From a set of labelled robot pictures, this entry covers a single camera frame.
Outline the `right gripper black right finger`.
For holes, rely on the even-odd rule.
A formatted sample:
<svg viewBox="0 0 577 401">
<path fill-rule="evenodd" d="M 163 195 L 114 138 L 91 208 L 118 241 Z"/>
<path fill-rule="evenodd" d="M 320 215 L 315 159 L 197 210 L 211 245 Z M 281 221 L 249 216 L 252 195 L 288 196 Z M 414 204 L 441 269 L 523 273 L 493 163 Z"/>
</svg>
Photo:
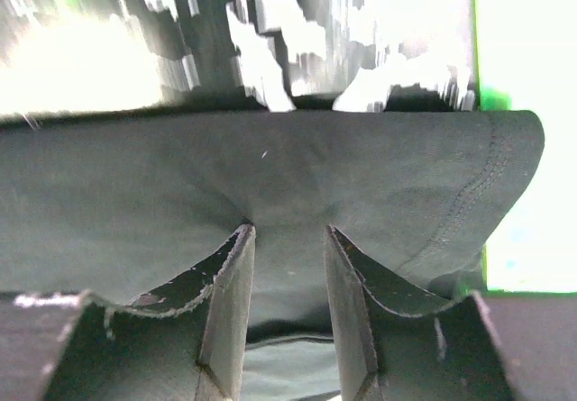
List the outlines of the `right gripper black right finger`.
<svg viewBox="0 0 577 401">
<path fill-rule="evenodd" d="M 437 296 L 333 226 L 325 230 L 325 272 L 342 399 L 513 399 L 479 294 Z"/>
</svg>

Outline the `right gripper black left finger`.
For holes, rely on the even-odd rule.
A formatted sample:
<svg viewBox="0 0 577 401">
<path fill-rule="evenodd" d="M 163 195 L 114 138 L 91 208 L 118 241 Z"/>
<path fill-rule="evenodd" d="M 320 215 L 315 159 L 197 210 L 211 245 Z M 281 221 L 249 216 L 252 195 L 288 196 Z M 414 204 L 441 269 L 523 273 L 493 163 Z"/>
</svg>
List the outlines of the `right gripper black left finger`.
<svg viewBox="0 0 577 401">
<path fill-rule="evenodd" d="M 236 400 L 256 229 L 129 305 L 87 296 L 47 400 Z"/>
</svg>

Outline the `black daisy print t-shirt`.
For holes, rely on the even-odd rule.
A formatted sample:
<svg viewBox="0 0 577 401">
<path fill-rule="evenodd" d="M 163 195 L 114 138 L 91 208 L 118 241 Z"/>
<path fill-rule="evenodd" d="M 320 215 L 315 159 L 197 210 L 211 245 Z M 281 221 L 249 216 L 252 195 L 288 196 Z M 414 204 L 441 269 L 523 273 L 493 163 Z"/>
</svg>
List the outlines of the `black daisy print t-shirt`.
<svg viewBox="0 0 577 401">
<path fill-rule="evenodd" d="M 1 288 L 125 304 L 256 229 L 243 400 L 333 392 L 332 225 L 421 287 L 476 264 L 545 146 L 531 112 L 167 114 L 1 128 Z"/>
</svg>

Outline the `green folding board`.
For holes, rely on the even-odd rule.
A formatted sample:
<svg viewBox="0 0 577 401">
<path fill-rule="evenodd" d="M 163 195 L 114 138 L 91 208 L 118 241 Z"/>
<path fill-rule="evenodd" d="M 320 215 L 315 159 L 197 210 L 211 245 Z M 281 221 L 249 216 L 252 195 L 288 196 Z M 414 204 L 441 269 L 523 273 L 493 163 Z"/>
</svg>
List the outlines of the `green folding board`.
<svg viewBox="0 0 577 401">
<path fill-rule="evenodd" d="M 530 110 L 545 149 L 525 194 L 491 235 L 492 290 L 576 289 L 576 0 L 475 0 L 481 105 Z"/>
</svg>

